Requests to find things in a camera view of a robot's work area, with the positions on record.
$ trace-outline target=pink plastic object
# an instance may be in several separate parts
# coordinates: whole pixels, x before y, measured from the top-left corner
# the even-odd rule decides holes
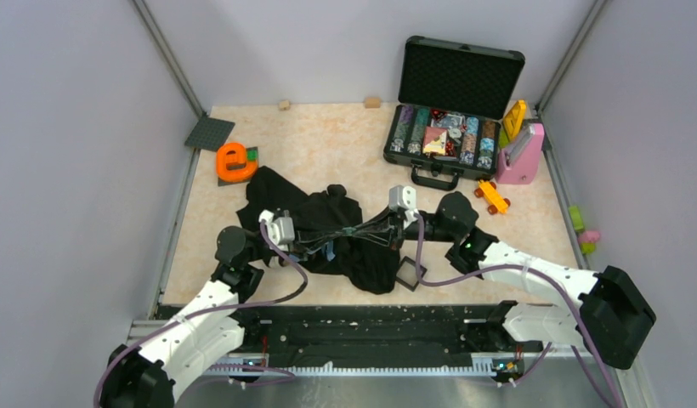
[[[518,148],[521,133],[533,132],[534,135],[523,146],[521,153],[509,163],[511,149]],[[522,130],[519,136],[499,152],[499,163],[496,171],[496,182],[500,184],[529,184],[534,181],[541,159],[541,145],[544,143],[544,127],[540,123],[531,123]]]
[[[581,234],[579,234],[579,243],[580,244],[586,244],[586,243],[595,244],[600,239],[601,239],[601,233],[598,231],[594,231],[594,230],[584,231]]]

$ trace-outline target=poker chip case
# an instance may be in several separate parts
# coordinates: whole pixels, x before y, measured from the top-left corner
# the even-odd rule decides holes
[[[524,55],[518,51],[410,37],[400,105],[383,158],[412,167],[415,184],[440,190],[455,189],[459,178],[491,179],[496,173],[500,120],[523,68]],[[441,133],[433,128],[444,128],[446,134],[426,142],[424,138]],[[430,152],[443,148],[446,156],[424,154],[424,148]],[[419,169],[433,177],[420,176]],[[440,173],[453,179],[436,178]]]

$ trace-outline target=white wall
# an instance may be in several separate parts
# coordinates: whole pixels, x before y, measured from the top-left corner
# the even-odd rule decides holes
[[[211,105],[396,100],[412,35],[516,49],[514,97],[538,101],[592,0],[149,0]]]
[[[195,123],[130,2],[0,1],[0,407],[90,405]]]
[[[546,114],[592,261],[657,314],[641,359],[662,407],[697,407],[697,0],[612,2]]]

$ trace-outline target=orange toy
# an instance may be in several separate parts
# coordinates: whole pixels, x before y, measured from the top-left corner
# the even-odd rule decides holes
[[[243,144],[224,144],[216,153],[216,174],[227,183],[241,183],[251,179],[258,169],[258,151],[249,150]]]
[[[496,184],[493,181],[479,181],[479,187],[473,191],[473,194],[478,198],[484,197],[489,202],[488,210],[491,215],[506,214],[511,206],[511,202],[496,191]]]

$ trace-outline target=beige table surface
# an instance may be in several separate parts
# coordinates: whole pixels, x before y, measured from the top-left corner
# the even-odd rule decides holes
[[[307,193],[322,191],[329,184],[343,184],[368,219],[388,202],[388,189],[413,185],[408,167],[388,164],[382,150],[395,104],[364,109],[362,104],[292,105],[278,111],[271,106],[214,107],[211,117],[235,122],[229,140],[258,147],[261,165],[276,172]],[[228,225],[240,225],[236,210],[246,204],[246,185],[218,187],[216,154],[202,151],[199,157],[184,221],[173,257],[163,304],[188,303],[203,287],[216,267],[213,258],[216,236]],[[499,185],[511,200],[505,215],[486,212],[484,199],[473,196],[476,183],[462,179],[457,190],[469,198],[479,213],[478,226],[522,251],[558,264],[576,267],[558,200],[542,160],[530,185]],[[444,191],[416,187],[418,207],[433,212]],[[422,264],[427,279],[457,276],[444,258],[450,244],[429,242]],[[407,241],[401,255],[414,258],[416,243]],[[291,268],[264,269],[263,280],[251,300],[270,300],[293,292],[301,283]],[[513,299],[541,301],[519,289],[500,283],[469,279],[452,286],[420,286],[415,292],[396,285],[391,293],[374,295],[354,287],[344,276],[309,274],[309,286],[290,304],[472,304]]]

